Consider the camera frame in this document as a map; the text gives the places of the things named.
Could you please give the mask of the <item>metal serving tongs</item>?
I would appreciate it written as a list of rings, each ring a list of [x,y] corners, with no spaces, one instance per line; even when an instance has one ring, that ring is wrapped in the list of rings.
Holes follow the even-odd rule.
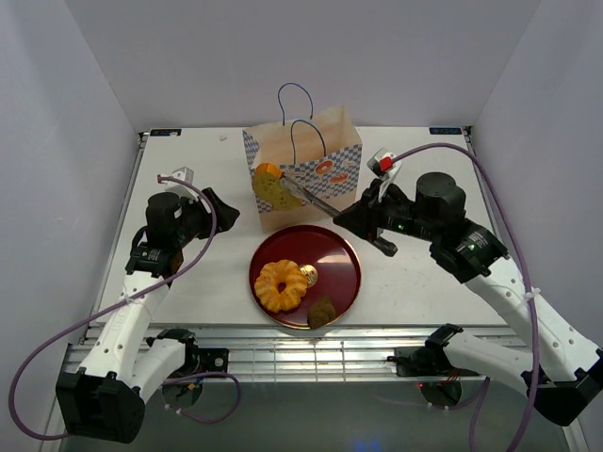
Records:
[[[280,176],[279,184],[284,191],[286,191],[295,198],[310,203],[311,205],[315,206],[320,211],[325,213],[328,217],[335,219],[341,215],[341,212],[335,207],[323,201],[317,195],[311,193],[307,188],[303,187],[298,182],[295,182],[291,177],[287,176],[286,174]],[[394,243],[384,238],[381,238],[380,233],[377,233],[377,236],[375,238],[365,238],[365,241],[371,244],[379,251],[381,251],[387,257],[393,257],[398,251],[397,246]]]

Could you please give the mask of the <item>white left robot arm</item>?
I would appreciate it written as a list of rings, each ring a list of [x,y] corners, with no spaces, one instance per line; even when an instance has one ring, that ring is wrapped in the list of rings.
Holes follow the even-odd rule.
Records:
[[[129,444],[142,426],[145,406],[167,379],[201,368],[192,332],[145,333],[184,269],[184,248],[230,230],[240,213],[210,187],[198,196],[175,186],[147,201],[146,223],[134,235],[125,266],[123,306],[109,314],[87,357],[75,372],[60,373],[57,401],[67,432]]]

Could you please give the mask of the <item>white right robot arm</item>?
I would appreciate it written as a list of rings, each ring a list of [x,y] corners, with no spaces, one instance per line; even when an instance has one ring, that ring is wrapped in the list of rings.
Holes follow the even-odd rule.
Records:
[[[361,199],[334,224],[364,239],[388,257],[396,246],[384,230],[429,242],[430,256],[459,283],[481,297],[528,347],[513,351],[445,324],[404,359],[421,372],[447,374],[453,367],[492,377],[525,396],[548,421],[570,425],[602,391],[602,349],[564,320],[524,279],[505,246],[465,215],[465,193],[442,172],[416,182],[409,200],[396,185],[374,180]]]

